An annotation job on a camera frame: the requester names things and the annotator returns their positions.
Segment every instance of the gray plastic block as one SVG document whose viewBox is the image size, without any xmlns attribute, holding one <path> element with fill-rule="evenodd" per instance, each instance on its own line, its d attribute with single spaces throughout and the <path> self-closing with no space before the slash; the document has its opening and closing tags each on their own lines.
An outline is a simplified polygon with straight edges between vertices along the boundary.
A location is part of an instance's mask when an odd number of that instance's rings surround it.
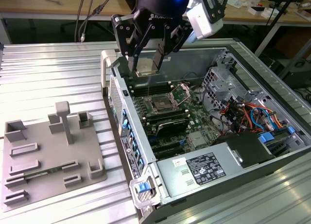
<svg viewBox="0 0 311 224">
<path fill-rule="evenodd" d="M 38 150 L 39 150 L 39 148 L 38 148 L 38 144 L 37 143 L 21 145 L 21 146 L 17 146 L 17 147 L 14 147 L 13 149 L 11 149 L 10 156 L 11 157 L 15 157 L 15 156 L 18 156 L 18 155 L 24 155 L 24 154 L 35 152 L 35 151 L 38 151 Z"/>
<path fill-rule="evenodd" d="M 24 177 L 24 173 L 7 177 L 4 180 L 4 185 L 9 189 L 18 185 L 27 184 L 27 180 Z"/>
<path fill-rule="evenodd" d="M 65 130 L 62 122 L 50 124 L 49 128 L 52 134 L 60 133 Z"/>
<path fill-rule="evenodd" d="M 53 119 L 50 117 L 52 124 L 55 121 L 61 121 L 60 118 Z M 22 130 L 25 140 L 10 142 L 7 137 L 4 137 L 3 142 L 3 167 L 2 167 L 2 181 L 1 184 L 1 209 L 9 211 L 15 208 L 22 207 L 34 202 L 38 202 L 64 192 L 72 191 L 91 184 L 95 184 L 107 179 L 105 169 L 102 176 L 95 179 L 89 177 L 90 165 L 99 168 L 98 159 L 104 168 L 104 160 L 102 151 L 98 143 L 98 136 L 94 128 L 94 124 L 88 128 L 80 129 L 78 115 L 68 117 L 68 124 L 70 126 L 70 133 L 72 134 L 74 143 L 68 146 L 65 132 L 51 134 L 49 120 L 45 122 L 38 122 L 26 126 Z M 39 150 L 36 152 L 20 155 L 10 156 L 12 149 L 32 144 L 37 142 Z M 40 162 L 40 168 L 35 169 L 35 161 Z M 72 163 L 70 172 L 63 172 L 62 167 L 70 166 L 66 163 Z M 64 177 L 71 174 L 80 174 L 82 182 L 77 180 L 68 182 L 67 187 L 64 185 Z M 18 190 L 25 190 L 31 197 L 27 201 L 17 202 L 10 206 L 4 204 L 5 196 Z"/>
<path fill-rule="evenodd" d="M 79 169 L 79 168 L 80 168 L 80 165 L 77 159 L 62 164 L 63 172 L 70 172 L 72 170 Z"/>
<path fill-rule="evenodd" d="M 88 111 L 78 112 L 78 120 L 80 129 L 88 128 L 93 124 L 92 116 Z"/>
<path fill-rule="evenodd" d="M 61 122 L 63 123 L 68 145 L 73 144 L 73 139 L 67 120 L 67 115 L 70 114 L 69 103 L 67 101 L 55 103 L 55 109 L 56 115 L 60 117 Z"/>
<path fill-rule="evenodd" d="M 10 142 L 25 140 L 22 130 L 25 130 L 25 126 L 21 120 L 9 121 L 5 123 L 4 135 L 8 138 Z"/>
<path fill-rule="evenodd" d="M 104 169 L 102 165 L 102 160 L 100 158 L 98 159 L 98 165 L 99 167 L 94 167 L 91 166 L 90 162 L 88 162 L 87 172 L 90 179 L 96 179 L 103 175 Z"/>
<path fill-rule="evenodd" d="M 49 114 L 48 117 L 49 117 L 50 124 L 60 123 L 60 118 L 56 114 Z"/>
<path fill-rule="evenodd" d="M 19 190 L 16 192 L 12 192 L 4 197 L 3 203 L 7 206 L 28 200 L 28 193 L 25 190 Z"/>
<path fill-rule="evenodd" d="M 79 173 L 64 177 L 64 185 L 66 188 L 76 184 L 80 184 L 81 182 L 82 179 Z"/>
<path fill-rule="evenodd" d="M 34 162 L 28 162 L 22 165 L 11 166 L 9 174 L 10 175 L 20 174 L 38 168 L 40 168 L 40 162 L 38 160 L 35 160 Z"/>
</svg>

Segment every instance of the blue cable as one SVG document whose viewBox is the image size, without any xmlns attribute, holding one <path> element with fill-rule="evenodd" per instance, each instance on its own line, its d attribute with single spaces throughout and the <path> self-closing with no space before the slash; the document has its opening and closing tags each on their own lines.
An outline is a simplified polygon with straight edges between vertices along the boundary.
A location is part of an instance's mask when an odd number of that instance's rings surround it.
<svg viewBox="0 0 311 224">
<path fill-rule="evenodd" d="M 254 112 L 255 109 L 262 110 L 267 115 L 267 117 L 269 118 L 269 121 L 270 121 L 271 125 L 273 126 L 273 128 L 274 129 L 278 129 L 277 125 L 272 122 L 272 119 L 271 119 L 269 113 L 265 109 L 263 109 L 261 107 L 254 107 L 254 109 L 251 111 L 251 119 L 252 119 L 252 122 L 254 123 L 254 125 L 257 125 L 259 128 L 261 128 L 264 131 L 264 128 L 260 124 L 256 123 L 255 120 L 254 120 L 253 112 Z"/>
</svg>

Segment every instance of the circuit board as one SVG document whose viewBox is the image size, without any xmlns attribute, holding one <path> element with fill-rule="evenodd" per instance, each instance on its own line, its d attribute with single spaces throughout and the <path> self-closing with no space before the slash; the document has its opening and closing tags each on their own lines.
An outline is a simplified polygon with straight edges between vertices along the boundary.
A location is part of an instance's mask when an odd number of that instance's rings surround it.
<svg viewBox="0 0 311 224">
<path fill-rule="evenodd" d="M 159 137 L 154 131 L 150 131 L 153 126 L 144 127 L 149 143 L 159 160 L 208 147 L 221 135 L 219 129 L 209 119 L 208 113 L 203 109 L 198 94 L 195 94 L 191 88 L 189 93 L 190 97 L 181 88 L 172 92 L 175 101 L 179 104 L 178 106 L 168 101 L 169 93 L 132 97 L 141 120 L 144 117 L 156 116 L 159 113 L 188 110 L 189 124 L 184 131 L 176 135 Z M 157 124 L 168 121 L 170 121 L 169 118 L 166 118 Z"/>
</svg>

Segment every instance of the motherboard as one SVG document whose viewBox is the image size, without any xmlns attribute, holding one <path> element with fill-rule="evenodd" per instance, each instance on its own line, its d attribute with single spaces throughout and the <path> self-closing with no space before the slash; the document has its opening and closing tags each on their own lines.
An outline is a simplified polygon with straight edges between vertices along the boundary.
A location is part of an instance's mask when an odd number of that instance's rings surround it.
<svg viewBox="0 0 311 224">
<path fill-rule="evenodd" d="M 200 94 L 187 83 L 171 83 L 165 93 L 159 87 L 146 89 L 132 100 L 158 160 L 208 147 L 221 135 L 221 126 L 211 121 Z"/>
</svg>

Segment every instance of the white label sticker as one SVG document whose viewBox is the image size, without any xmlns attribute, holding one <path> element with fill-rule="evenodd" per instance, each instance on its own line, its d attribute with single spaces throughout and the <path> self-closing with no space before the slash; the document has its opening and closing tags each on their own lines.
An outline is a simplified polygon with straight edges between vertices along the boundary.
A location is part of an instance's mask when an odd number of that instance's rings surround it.
<svg viewBox="0 0 311 224">
<path fill-rule="evenodd" d="M 182 165 L 186 164 L 186 158 L 185 157 L 181 157 L 181 158 L 172 160 L 172 162 L 173 162 L 175 167 L 179 167 L 179 166 L 182 166 Z"/>
<path fill-rule="evenodd" d="M 169 57 L 167 57 L 166 59 L 163 59 L 163 61 L 162 62 L 167 62 L 167 61 L 171 61 L 171 57 L 169 56 Z"/>
</svg>

